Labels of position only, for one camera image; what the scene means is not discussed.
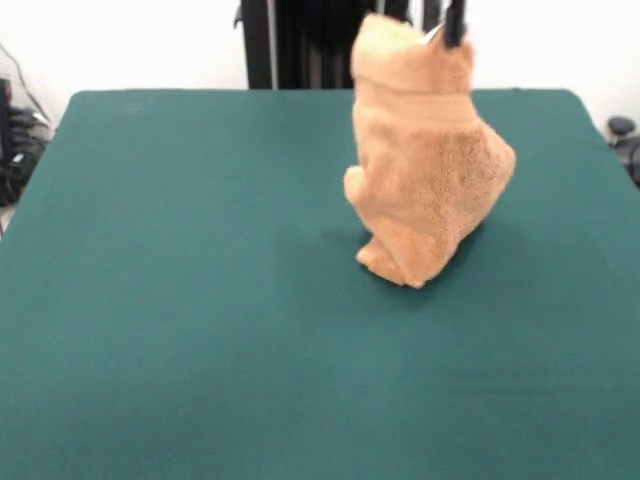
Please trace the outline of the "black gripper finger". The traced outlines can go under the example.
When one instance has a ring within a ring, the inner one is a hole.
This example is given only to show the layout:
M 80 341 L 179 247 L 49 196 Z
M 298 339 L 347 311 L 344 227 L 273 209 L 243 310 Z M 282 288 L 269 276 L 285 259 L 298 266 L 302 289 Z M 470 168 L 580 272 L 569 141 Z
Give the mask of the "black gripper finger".
M 451 0 L 445 14 L 444 42 L 447 49 L 461 46 L 466 34 L 466 0 Z

